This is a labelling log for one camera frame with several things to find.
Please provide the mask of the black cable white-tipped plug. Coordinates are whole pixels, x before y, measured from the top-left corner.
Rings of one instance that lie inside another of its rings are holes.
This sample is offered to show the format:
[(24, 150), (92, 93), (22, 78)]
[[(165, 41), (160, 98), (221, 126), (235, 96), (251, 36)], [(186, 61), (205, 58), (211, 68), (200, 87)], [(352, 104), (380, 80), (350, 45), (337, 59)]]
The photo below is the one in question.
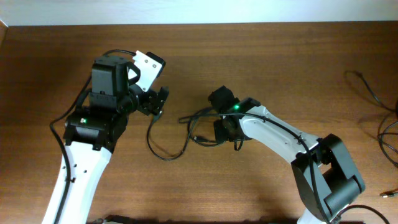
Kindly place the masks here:
[(204, 138), (199, 135), (194, 135), (194, 130), (199, 122), (200, 118), (204, 118), (213, 111), (212, 107), (205, 107), (193, 113), (192, 115), (188, 115), (187, 117), (179, 118), (179, 124), (186, 125), (186, 135), (183, 140), (183, 144), (179, 146), (172, 146), (172, 150), (170, 151), (166, 147), (161, 146), (159, 143), (155, 141), (152, 136), (152, 129), (155, 124), (161, 119), (163, 113), (160, 112), (158, 115), (153, 115), (150, 125), (146, 132), (146, 144), (150, 152), (158, 159), (162, 161), (175, 161), (181, 158), (188, 147), (190, 142), (193, 142), (202, 147), (217, 147), (224, 142), (217, 142), (216, 140), (210, 140), (208, 138)]

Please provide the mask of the black cable gold plugs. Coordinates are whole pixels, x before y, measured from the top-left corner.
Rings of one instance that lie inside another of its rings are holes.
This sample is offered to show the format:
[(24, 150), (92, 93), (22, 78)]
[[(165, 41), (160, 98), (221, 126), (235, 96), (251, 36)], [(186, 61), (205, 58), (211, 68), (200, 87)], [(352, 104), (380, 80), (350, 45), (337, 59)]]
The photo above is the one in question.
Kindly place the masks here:
[(377, 105), (381, 108), (384, 108), (385, 110), (388, 110), (390, 112), (397, 112), (397, 106), (395, 106), (394, 108), (390, 108), (388, 106), (386, 106), (380, 99), (379, 97), (375, 94), (375, 92), (371, 89), (371, 87), (369, 86), (369, 83), (366, 81), (366, 79), (364, 78), (363, 74), (359, 71), (356, 70), (346, 70), (344, 72), (345, 75), (347, 74), (352, 74), (355, 75), (356, 77), (358, 77), (363, 84), (365, 85), (367, 91), (370, 93), (370, 95), (373, 97), (373, 99), (376, 101)]

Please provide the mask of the black cable small plug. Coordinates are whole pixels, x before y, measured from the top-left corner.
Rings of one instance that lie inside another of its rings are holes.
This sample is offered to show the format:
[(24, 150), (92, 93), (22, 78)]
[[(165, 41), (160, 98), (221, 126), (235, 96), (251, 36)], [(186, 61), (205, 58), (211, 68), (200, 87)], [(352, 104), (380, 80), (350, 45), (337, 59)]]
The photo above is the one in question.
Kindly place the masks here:
[[(387, 160), (395, 167), (397, 168), (397, 161), (393, 160), (393, 158), (388, 154), (386, 151), (387, 149), (390, 149), (393, 151), (395, 154), (397, 154), (397, 149), (392, 146), (392, 144), (389, 144), (385, 141), (386, 136), (397, 136), (397, 133), (391, 133), (389, 132), (392, 128), (397, 127), (397, 121), (387, 125), (384, 129), (382, 129), (382, 125), (384, 124), (384, 120), (381, 122), (381, 124), (378, 127), (377, 130), (377, 136), (376, 139), (378, 141), (379, 147), (383, 153), (383, 155), (387, 158)], [(397, 196), (397, 190), (389, 190), (385, 191), (379, 194), (381, 198), (391, 198), (391, 197), (396, 197)]]

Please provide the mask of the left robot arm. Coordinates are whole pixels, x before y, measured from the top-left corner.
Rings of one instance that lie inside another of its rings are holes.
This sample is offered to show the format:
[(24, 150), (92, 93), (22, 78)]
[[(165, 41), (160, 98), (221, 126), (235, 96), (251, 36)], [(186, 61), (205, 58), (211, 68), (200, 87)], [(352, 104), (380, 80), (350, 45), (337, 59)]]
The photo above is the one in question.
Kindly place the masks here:
[(129, 115), (159, 115), (169, 90), (151, 89), (165, 60), (137, 51), (131, 60), (104, 54), (95, 59), (89, 80), (62, 116), (63, 136), (56, 136), (62, 161), (44, 223), (85, 223), (98, 182)]

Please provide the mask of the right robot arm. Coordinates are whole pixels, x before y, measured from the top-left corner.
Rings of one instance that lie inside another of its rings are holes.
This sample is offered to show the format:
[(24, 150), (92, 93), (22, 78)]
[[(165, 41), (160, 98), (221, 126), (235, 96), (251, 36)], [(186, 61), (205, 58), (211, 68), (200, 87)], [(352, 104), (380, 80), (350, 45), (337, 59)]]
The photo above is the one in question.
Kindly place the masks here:
[(222, 86), (208, 101), (219, 119), (216, 142), (233, 142), (239, 151), (255, 139), (291, 165), (305, 212), (299, 223), (332, 223), (364, 192), (364, 180), (343, 141), (334, 134), (321, 138), (277, 118), (253, 98), (239, 100)]

